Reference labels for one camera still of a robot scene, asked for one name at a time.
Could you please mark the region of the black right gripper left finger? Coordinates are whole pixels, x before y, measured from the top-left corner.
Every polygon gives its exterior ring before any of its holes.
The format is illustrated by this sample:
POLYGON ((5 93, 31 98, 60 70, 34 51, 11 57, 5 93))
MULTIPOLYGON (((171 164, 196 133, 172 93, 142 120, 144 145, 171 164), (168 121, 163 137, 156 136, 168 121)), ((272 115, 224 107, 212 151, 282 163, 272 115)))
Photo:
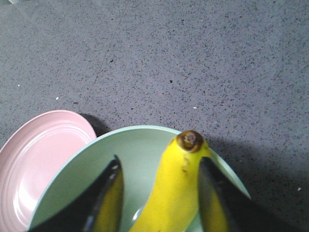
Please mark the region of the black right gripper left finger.
POLYGON ((117 232, 124 205, 124 174, 117 155, 68 206, 30 232, 117 232))

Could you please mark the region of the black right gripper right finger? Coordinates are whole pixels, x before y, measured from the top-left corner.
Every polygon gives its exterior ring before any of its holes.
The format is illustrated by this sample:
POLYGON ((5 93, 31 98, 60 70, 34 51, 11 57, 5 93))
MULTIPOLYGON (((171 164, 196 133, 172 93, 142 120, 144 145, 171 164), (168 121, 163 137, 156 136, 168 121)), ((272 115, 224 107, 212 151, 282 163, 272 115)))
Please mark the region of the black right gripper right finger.
POLYGON ((198 171, 198 201, 205 232, 295 232, 239 190, 207 157, 198 171))

